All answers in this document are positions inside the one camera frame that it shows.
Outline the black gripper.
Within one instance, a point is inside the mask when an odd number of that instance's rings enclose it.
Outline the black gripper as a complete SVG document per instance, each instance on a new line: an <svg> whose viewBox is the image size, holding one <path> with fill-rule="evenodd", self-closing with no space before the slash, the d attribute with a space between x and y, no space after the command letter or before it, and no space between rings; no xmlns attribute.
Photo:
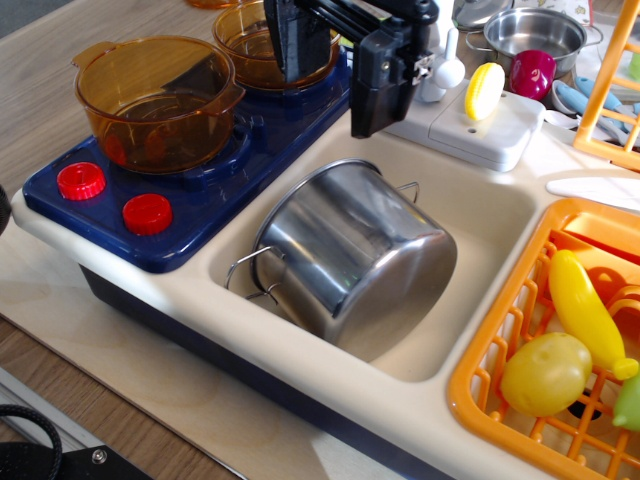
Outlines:
<svg viewBox="0 0 640 480"><path fill-rule="evenodd" d="M439 18L435 1L263 4L286 83L310 77L329 63L330 27L354 43L350 109L355 138L368 138L404 120L418 85L432 75L430 29Z"/></svg>

